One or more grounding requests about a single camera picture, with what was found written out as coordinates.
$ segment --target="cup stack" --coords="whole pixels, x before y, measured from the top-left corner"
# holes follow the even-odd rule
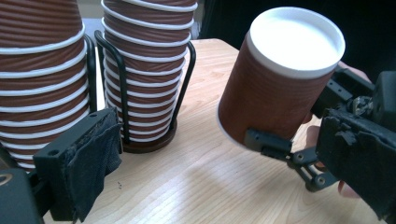
[[[102,0],[102,6],[103,38],[126,66],[129,147],[152,147],[169,130],[198,5],[196,0]],[[115,106],[121,118],[117,64],[108,52],[104,55],[106,105]]]
[[[87,44],[77,1],[0,4],[0,143],[26,171],[89,114]]]

